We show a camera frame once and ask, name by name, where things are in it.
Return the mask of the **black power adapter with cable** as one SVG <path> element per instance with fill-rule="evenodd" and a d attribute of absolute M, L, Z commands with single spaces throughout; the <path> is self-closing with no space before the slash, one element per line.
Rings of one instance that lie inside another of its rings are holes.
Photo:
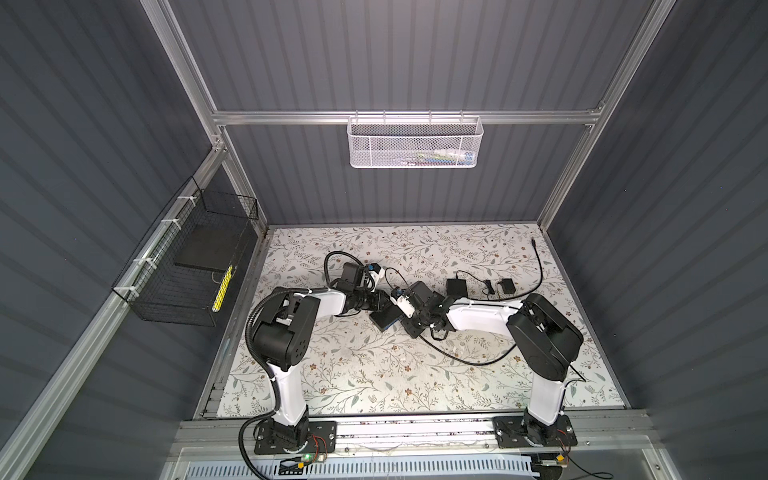
<path fill-rule="evenodd" d="M 465 277 L 467 277 L 482 284 L 483 287 L 481 291 L 486 297 L 491 297 L 491 296 L 501 297 L 503 295 L 514 296 L 517 293 L 517 287 L 511 278 L 503 278 L 496 282 L 490 279 L 482 280 L 476 275 L 465 270 L 457 270 L 455 272 L 455 277 L 457 279 L 464 279 Z"/>

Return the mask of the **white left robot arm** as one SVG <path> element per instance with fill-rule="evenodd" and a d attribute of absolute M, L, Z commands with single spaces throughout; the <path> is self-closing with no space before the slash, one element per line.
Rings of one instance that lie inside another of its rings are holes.
<path fill-rule="evenodd" d="M 383 312 L 390 306 L 378 288 L 386 269 L 365 264 L 340 250 L 323 263 L 321 287 L 277 287 L 249 312 L 244 327 L 248 353 L 265 372 L 273 407 L 240 426 L 237 444 L 244 464 L 258 479 L 270 475 L 259 469 L 253 455 L 287 454 L 279 475 L 302 475 L 335 450 L 337 423 L 312 421 L 303 395 L 300 363 L 306 356 L 316 322 L 362 311 Z"/>

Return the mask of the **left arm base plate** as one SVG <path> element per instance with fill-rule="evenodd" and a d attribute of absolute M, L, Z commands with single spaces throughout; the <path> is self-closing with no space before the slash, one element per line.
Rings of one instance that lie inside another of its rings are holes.
<path fill-rule="evenodd" d="M 296 426 L 286 426 L 266 420 L 255 429 L 253 452 L 257 455 L 333 453 L 337 427 L 334 421 L 301 421 Z"/>

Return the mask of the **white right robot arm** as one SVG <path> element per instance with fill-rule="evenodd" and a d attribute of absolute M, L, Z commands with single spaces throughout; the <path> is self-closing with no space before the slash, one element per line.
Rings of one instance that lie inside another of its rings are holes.
<path fill-rule="evenodd" d="M 512 300 L 443 296 L 418 282 L 393 292 L 401 322 L 416 338 L 429 329 L 480 331 L 513 341 L 533 372 L 531 393 L 517 430 L 533 445 L 545 445 L 564 430 L 566 377 L 578 358 L 581 331 L 537 293 Z"/>

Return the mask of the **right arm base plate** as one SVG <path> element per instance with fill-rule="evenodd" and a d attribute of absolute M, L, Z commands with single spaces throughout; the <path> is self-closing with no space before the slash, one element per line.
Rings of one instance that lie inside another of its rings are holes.
<path fill-rule="evenodd" d="M 500 448 L 574 447 L 578 439 L 565 414 L 558 414 L 552 425 L 545 425 L 528 413 L 492 418 L 492 426 Z"/>

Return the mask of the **black network switch box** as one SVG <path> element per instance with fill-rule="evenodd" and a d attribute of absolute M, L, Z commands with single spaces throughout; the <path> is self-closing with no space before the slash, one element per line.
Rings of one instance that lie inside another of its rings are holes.
<path fill-rule="evenodd" d="M 382 310 L 372 311 L 369 318 L 380 332 L 384 332 L 403 317 L 402 310 L 397 305 L 388 305 Z"/>

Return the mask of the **long black power brick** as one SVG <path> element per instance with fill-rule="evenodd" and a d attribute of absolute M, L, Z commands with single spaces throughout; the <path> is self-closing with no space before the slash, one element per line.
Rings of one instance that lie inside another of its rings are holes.
<path fill-rule="evenodd" d="M 453 299 L 468 298 L 467 282 L 461 278 L 448 278 L 446 280 L 446 296 Z"/>

